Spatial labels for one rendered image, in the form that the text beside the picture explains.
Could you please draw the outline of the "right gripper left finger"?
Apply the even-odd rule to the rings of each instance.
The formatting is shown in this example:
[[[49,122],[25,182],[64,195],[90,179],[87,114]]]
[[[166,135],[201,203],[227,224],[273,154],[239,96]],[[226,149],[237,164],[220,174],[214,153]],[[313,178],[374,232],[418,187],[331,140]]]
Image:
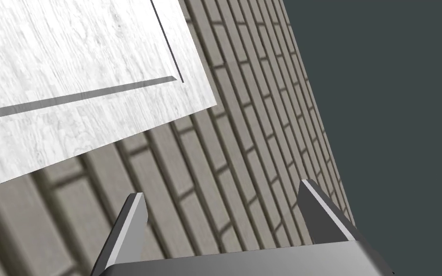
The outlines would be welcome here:
[[[112,265],[140,261],[147,220],[144,194],[128,195],[90,276],[102,276]]]

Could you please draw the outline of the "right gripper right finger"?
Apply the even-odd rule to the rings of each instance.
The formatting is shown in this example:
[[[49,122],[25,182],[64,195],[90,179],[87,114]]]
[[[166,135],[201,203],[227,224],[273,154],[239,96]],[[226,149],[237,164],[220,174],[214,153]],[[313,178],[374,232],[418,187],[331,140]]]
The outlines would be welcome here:
[[[314,180],[300,180],[297,204],[315,244],[356,240],[352,224]]]

